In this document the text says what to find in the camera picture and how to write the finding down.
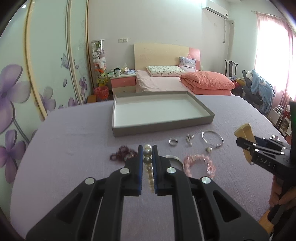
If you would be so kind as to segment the person's right hand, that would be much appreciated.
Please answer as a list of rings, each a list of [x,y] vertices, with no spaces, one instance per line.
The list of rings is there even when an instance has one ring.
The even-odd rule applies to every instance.
[[[273,182],[271,186],[271,194],[269,199],[269,205],[270,207],[274,207],[275,205],[284,205],[286,204],[286,210],[289,210],[293,207],[295,207],[296,203],[296,188],[293,187],[290,190],[288,190],[287,193],[285,193],[281,198],[282,188],[277,183],[277,178],[273,176]]]

